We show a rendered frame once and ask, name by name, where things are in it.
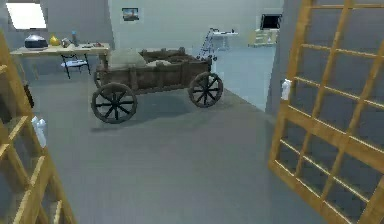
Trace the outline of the pale yellow stand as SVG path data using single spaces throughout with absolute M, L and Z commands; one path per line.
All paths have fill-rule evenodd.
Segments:
M 277 43 L 278 29 L 257 29 L 249 37 L 249 47 L 271 46 Z

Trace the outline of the black television set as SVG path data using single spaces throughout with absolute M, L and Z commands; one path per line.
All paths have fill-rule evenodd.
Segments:
M 279 29 L 282 19 L 281 14 L 263 14 L 260 29 Z

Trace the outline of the brown wooden cart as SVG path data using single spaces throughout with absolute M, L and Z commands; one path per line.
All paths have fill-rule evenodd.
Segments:
M 91 109 L 99 120 L 119 124 L 136 113 L 139 95 L 178 89 L 185 89 L 195 106 L 212 107 L 224 91 L 222 79 L 212 71 L 213 61 L 212 56 L 194 57 L 183 47 L 115 50 L 94 72 Z

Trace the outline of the white desk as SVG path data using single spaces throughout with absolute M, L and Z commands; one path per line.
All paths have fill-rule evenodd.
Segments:
M 229 37 L 236 37 L 239 33 L 237 32 L 213 32 L 213 37 L 221 37 L 222 38 L 222 46 L 217 50 L 226 51 L 229 49 Z

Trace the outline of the black metal chair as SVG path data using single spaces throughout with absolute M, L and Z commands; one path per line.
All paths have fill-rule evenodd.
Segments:
M 70 72 L 69 72 L 70 68 L 77 68 L 78 70 L 81 70 L 83 66 L 86 66 L 88 70 L 88 74 L 91 74 L 87 55 L 84 55 L 84 60 L 79 59 L 76 54 L 62 55 L 61 58 L 62 58 L 61 66 L 65 69 L 68 78 L 71 78 Z

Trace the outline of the wooden lattice door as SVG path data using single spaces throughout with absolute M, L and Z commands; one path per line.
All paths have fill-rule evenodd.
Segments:
M 328 224 L 384 224 L 384 0 L 301 0 L 269 168 Z
M 9 207 L 0 203 L 0 224 L 78 224 L 48 148 L 32 124 L 30 98 L 0 30 L 0 177 Z

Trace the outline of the light wooden table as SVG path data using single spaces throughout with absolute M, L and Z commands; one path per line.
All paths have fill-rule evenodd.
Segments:
M 104 66 L 108 65 L 107 56 L 110 52 L 110 45 L 108 43 L 89 43 L 89 44 L 79 44 L 78 47 L 75 47 L 73 44 L 70 44 L 67 48 L 62 46 L 51 46 L 49 45 L 46 48 L 32 48 L 28 49 L 26 47 L 20 47 L 11 52 L 11 55 L 15 59 L 21 57 L 41 57 L 41 56 L 62 56 L 76 54 L 79 59 L 84 60 L 84 55 L 96 55 L 100 58 Z

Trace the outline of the black and grey box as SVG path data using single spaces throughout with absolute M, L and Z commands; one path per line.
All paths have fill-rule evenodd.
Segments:
M 26 48 L 46 48 L 48 43 L 45 38 L 31 34 L 25 38 L 24 45 Z

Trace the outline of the bright window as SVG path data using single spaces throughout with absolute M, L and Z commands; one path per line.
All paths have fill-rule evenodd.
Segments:
M 12 25 L 18 30 L 45 29 L 47 27 L 40 4 L 7 2 Z

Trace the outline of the framed wall picture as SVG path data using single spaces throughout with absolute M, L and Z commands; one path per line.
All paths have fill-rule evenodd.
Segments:
M 123 8 L 122 17 L 124 21 L 137 21 L 139 19 L 137 8 Z

